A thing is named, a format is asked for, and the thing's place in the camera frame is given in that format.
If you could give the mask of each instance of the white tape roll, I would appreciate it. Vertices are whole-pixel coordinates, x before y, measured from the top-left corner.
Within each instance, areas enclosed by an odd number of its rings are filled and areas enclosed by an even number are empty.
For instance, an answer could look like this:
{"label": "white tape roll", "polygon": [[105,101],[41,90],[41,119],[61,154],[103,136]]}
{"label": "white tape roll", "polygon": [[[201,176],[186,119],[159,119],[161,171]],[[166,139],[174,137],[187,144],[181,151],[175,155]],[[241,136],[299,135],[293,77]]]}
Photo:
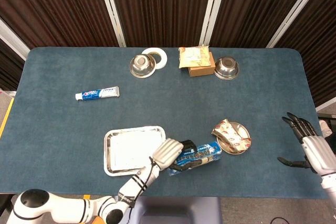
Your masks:
{"label": "white tape roll", "polygon": [[147,55],[147,54],[156,54],[159,55],[161,57],[161,60],[159,63],[156,63],[156,68],[155,69],[161,69],[164,66],[166,66],[167,64],[167,54],[158,47],[151,47],[151,48],[147,48],[145,49],[142,54]]}

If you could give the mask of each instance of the metal bowl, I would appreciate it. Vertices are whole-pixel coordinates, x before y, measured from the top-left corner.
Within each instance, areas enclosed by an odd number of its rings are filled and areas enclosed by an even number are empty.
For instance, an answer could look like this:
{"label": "metal bowl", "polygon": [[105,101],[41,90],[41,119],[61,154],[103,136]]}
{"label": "metal bowl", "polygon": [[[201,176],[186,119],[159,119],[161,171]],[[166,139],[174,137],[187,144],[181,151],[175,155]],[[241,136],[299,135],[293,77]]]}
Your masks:
{"label": "metal bowl", "polygon": [[151,76],[156,68],[156,61],[151,55],[136,55],[130,63],[132,75],[137,78]]}
{"label": "metal bowl", "polygon": [[239,65],[232,57],[221,57],[216,61],[215,75],[224,80],[232,80],[239,74]]}

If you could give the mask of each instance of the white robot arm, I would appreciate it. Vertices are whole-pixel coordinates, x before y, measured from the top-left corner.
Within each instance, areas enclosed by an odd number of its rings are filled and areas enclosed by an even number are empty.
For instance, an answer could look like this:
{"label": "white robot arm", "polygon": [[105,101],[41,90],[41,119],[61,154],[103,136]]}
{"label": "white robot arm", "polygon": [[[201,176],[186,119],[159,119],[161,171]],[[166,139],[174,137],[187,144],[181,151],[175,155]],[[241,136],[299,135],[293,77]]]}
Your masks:
{"label": "white robot arm", "polygon": [[7,224],[39,224],[46,212],[58,223],[85,223],[93,216],[100,216],[106,224],[117,224],[159,176],[159,171],[169,167],[183,149],[184,144],[176,140],[163,142],[150,157],[151,166],[140,169],[120,188],[118,201],[111,196],[96,200],[67,199],[39,189],[25,191],[17,198]]}
{"label": "white robot arm", "polygon": [[336,208],[336,157],[329,144],[318,136],[312,125],[305,119],[287,113],[289,118],[282,119],[290,125],[299,140],[306,156],[306,161],[288,161],[283,157],[278,160],[290,167],[311,168],[321,176],[321,186],[326,190]]}

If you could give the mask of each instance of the toothpaste tube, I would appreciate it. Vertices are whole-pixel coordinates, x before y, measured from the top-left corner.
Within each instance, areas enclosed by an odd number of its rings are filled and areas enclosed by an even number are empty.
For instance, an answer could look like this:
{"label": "toothpaste tube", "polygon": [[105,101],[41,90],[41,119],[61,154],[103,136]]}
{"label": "toothpaste tube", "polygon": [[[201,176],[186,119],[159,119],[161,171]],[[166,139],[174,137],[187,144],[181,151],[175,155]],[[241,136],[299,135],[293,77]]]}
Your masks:
{"label": "toothpaste tube", "polygon": [[84,91],[76,94],[76,100],[92,100],[105,97],[119,97],[119,87]]}

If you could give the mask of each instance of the brown box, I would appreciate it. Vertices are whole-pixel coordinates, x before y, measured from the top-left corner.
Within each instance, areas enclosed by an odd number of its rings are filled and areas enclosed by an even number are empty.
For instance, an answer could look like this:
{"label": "brown box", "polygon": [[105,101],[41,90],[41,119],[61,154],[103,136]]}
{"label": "brown box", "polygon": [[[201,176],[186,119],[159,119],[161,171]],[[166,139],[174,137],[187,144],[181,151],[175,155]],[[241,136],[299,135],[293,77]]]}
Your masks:
{"label": "brown box", "polygon": [[210,54],[211,65],[207,66],[207,67],[188,68],[190,77],[206,76],[208,74],[213,74],[214,73],[214,71],[215,71],[215,60],[214,60],[214,57],[212,56],[212,53],[209,52],[209,54]]}

